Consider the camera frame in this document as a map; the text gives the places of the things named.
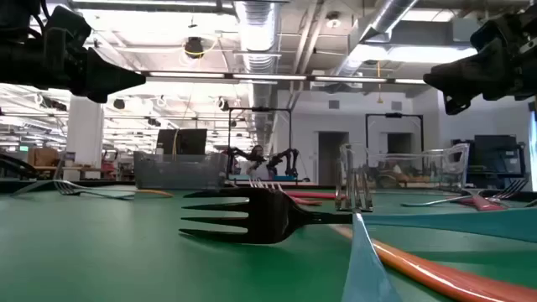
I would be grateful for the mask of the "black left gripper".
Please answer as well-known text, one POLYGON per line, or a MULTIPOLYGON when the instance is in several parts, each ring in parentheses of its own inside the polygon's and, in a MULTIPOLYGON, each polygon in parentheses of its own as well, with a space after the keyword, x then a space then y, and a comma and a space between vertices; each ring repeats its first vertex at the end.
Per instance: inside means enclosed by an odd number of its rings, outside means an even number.
POLYGON ((145 83, 144 75, 105 61, 93 48, 44 47, 40 89, 67 89, 75 96, 106 103, 109 91, 122 91, 145 83))

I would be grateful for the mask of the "orange-handled silver fork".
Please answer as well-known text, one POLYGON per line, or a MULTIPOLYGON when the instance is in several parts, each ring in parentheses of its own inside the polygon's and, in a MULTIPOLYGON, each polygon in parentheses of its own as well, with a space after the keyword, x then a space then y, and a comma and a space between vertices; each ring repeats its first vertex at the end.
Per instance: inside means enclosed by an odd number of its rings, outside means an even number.
MULTIPOLYGON (((362 211, 362 215, 482 212, 460 203, 401 206, 458 196, 432 190, 374 190, 373 210, 362 211)), ((537 200, 506 210, 528 207, 537 208, 537 200)), ((427 228, 367 224, 365 227, 385 270, 391 268, 438 294, 458 302, 537 302, 537 243, 427 228), (481 265, 490 272, 507 261, 521 273, 532 273, 535 285, 527 288, 490 279, 480 273, 453 268, 447 265, 448 261, 481 265)), ((332 229, 352 240, 352 225, 334 224, 332 229)))
POLYGON ((129 192, 134 193, 134 197, 136 194, 149 194, 149 195, 156 195, 157 197, 165 197, 170 198, 173 197, 171 193, 162 191, 162 190, 139 190, 139 189, 110 189, 105 187, 90 187, 97 189, 101 193, 110 194, 110 195, 126 195, 129 192))

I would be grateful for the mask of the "white column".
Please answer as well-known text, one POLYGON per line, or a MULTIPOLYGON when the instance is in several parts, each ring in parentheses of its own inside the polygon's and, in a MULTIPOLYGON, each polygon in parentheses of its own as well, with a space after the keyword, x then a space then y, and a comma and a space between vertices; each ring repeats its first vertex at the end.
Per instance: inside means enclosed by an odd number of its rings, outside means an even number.
POLYGON ((70 96, 66 151, 75 154, 77 164, 101 167, 103 127, 102 104, 87 97, 70 96))

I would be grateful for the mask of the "dark workstation with monitors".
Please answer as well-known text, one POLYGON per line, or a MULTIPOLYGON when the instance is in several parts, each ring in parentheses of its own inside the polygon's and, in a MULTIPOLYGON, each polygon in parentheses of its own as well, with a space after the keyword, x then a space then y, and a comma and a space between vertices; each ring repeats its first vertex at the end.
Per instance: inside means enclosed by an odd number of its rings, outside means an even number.
POLYGON ((515 135, 475 135, 473 139, 451 140, 452 146, 459 143, 469 145, 467 186, 501 190, 527 177, 525 145, 515 135))

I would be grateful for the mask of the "red cart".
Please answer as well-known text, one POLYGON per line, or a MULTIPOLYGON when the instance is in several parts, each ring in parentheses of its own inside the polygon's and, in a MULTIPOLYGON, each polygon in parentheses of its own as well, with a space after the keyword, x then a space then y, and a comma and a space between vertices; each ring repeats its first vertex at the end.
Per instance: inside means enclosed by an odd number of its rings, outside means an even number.
POLYGON ((102 153, 101 171, 105 180, 115 180, 117 176, 117 150, 105 149, 102 153))

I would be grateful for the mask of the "brown cardboard box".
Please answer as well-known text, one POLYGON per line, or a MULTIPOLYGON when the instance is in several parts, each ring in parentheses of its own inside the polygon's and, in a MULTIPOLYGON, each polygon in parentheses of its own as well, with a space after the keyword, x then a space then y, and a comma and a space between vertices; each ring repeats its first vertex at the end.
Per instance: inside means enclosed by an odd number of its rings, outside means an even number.
POLYGON ((28 164, 36 166, 56 166, 60 159, 59 152, 54 148, 30 148, 28 152, 28 164))

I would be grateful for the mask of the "blue lit screen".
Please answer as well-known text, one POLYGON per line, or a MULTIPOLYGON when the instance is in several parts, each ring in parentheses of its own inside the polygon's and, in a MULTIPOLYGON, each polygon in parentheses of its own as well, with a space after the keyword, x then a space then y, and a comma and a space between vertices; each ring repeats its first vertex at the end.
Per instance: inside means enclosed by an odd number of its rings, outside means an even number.
POLYGON ((537 191, 537 112, 530 113, 529 163, 530 163, 532 191, 537 191))

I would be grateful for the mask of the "round black ceiling device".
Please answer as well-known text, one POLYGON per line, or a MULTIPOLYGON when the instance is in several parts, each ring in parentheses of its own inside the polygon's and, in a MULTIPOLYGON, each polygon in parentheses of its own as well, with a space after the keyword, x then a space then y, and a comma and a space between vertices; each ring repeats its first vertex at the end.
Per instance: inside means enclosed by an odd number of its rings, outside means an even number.
POLYGON ((193 60, 201 59, 204 55, 204 47, 201 37, 189 37, 184 46, 185 54, 193 60))

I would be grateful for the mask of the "black monitor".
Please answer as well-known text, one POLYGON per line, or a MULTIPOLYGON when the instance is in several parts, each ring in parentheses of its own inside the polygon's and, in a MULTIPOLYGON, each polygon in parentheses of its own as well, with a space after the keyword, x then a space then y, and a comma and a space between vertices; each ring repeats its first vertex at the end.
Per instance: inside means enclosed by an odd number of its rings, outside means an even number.
POLYGON ((157 148, 164 154, 202 155, 206 152, 206 128, 160 129, 157 148))

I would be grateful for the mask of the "grey door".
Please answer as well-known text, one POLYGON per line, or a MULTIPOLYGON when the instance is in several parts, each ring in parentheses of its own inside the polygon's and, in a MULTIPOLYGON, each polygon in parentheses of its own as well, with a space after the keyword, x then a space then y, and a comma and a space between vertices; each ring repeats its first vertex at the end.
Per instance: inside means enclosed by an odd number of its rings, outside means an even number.
POLYGON ((338 172, 340 147, 348 142, 348 132, 318 133, 318 184, 334 186, 338 172))

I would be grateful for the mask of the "long white light bar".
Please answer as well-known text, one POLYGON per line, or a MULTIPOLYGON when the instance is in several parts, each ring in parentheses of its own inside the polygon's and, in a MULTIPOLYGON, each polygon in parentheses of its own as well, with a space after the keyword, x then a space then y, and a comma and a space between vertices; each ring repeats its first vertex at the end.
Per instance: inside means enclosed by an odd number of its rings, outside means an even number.
POLYGON ((230 72, 188 72, 188 71, 147 71, 139 74, 148 78, 203 79, 203 80, 240 80, 240 81, 310 81, 325 83, 359 83, 389 85, 425 85, 423 80, 407 78, 382 78, 364 76, 337 75, 288 75, 288 74, 254 74, 230 72))

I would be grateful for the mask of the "person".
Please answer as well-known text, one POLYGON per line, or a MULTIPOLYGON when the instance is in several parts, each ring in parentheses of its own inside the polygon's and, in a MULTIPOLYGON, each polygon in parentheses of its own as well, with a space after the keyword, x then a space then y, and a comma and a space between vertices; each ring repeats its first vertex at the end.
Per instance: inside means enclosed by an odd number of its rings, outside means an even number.
POLYGON ((263 147, 255 145, 248 155, 248 161, 245 165, 245 174, 253 180, 268 180, 269 170, 264 163, 263 147))

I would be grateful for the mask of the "wooden background table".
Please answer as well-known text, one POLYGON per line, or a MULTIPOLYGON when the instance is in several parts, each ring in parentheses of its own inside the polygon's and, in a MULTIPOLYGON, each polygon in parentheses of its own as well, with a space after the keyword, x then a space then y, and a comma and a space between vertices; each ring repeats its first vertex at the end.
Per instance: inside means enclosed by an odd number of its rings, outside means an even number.
POLYGON ((226 180, 225 185, 231 187, 249 187, 249 186, 268 186, 268 187, 316 187, 317 183, 315 182, 304 182, 304 181, 276 181, 276 180, 226 180))

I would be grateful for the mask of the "black background rig frame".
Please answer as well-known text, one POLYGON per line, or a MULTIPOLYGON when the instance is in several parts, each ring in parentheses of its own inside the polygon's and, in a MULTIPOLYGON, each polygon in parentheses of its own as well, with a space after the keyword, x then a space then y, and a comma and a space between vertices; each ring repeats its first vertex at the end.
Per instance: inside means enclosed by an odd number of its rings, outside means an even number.
POLYGON ((378 154, 388 153, 389 134, 408 134, 409 151, 418 154, 424 151, 424 120, 422 115, 391 113, 369 113, 365 116, 366 146, 378 154))
MULTIPOLYGON (((293 118, 292 118, 292 111, 288 108, 275 108, 275 107, 231 107, 229 108, 228 110, 228 135, 227 135, 227 147, 225 148, 225 155, 227 156, 227 162, 228 162, 228 155, 227 155, 227 149, 231 147, 231 128, 232 128, 232 121, 234 121, 234 118, 232 118, 232 112, 234 110, 239 110, 241 112, 245 112, 245 111, 249 111, 249 112, 252 112, 252 113, 274 113, 274 112, 285 112, 287 115, 288 115, 288 118, 289 118, 289 121, 288 121, 288 124, 289 124, 289 139, 288 139, 288 145, 289 147, 288 148, 293 148, 293 118)), ((270 155, 268 158, 266 158, 266 161, 264 162, 266 165, 267 163, 269 162, 270 158, 272 157, 273 155, 270 155)), ((234 171, 234 167, 232 169, 229 169, 227 166, 226 166, 226 177, 229 178, 229 176, 232 174, 232 172, 234 171)), ((298 176, 295 178, 295 177, 291 177, 291 176, 285 176, 284 177, 284 181, 286 180, 297 180, 298 179, 298 176)))

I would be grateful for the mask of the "smooth silver ceiling duct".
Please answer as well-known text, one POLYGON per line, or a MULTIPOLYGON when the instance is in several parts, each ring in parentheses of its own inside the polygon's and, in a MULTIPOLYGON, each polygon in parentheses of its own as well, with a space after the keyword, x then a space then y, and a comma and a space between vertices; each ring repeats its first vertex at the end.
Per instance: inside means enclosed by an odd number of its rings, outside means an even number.
POLYGON ((389 42, 392 30, 419 0, 377 0, 372 13, 358 19, 348 36, 349 52, 333 71, 333 76, 353 76, 360 65, 372 60, 375 50, 366 43, 389 42))

